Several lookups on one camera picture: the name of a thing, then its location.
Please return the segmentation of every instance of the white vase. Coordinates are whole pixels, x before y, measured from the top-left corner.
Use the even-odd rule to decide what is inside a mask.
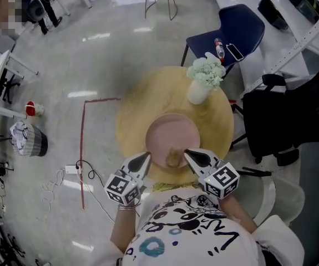
[[[192,104],[202,104],[209,96],[210,92],[210,88],[201,85],[196,80],[193,80],[188,90],[188,100]]]

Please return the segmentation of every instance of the round wooden table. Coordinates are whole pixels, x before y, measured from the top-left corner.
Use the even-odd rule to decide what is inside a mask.
[[[201,105],[191,104],[186,94],[191,79],[186,68],[159,68],[140,82],[121,101],[117,114],[116,135],[125,157],[146,151],[145,136],[149,125],[167,113],[183,114],[196,124],[201,137],[200,147],[224,158],[233,137],[233,113],[230,103],[219,89],[212,91]],[[183,184],[198,177],[188,166],[163,168],[152,162],[148,177],[156,182]]]

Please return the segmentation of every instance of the black pants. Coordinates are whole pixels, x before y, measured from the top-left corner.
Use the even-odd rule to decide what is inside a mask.
[[[41,0],[41,3],[49,16],[49,19],[53,23],[53,25],[57,25],[57,17],[54,14],[54,10],[52,9],[52,6],[50,5],[49,0]],[[44,19],[38,21],[39,26],[41,27],[42,30],[47,30],[46,24],[44,23]]]

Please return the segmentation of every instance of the red and white bucket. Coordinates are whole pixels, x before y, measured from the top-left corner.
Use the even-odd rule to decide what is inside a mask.
[[[25,105],[26,114],[28,116],[42,116],[44,113],[44,108],[42,104],[36,104],[33,101],[29,101]]]

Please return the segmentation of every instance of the blue chair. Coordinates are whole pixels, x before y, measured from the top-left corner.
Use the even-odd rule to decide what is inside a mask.
[[[181,60],[184,65],[188,49],[193,51],[197,58],[205,57],[206,52],[217,56],[214,40],[222,40],[225,49],[226,75],[238,61],[227,50],[226,45],[232,43],[246,58],[260,44],[265,30],[264,22],[246,5],[238,4],[223,8],[219,11],[221,28],[212,32],[195,35],[186,39],[186,47]]]

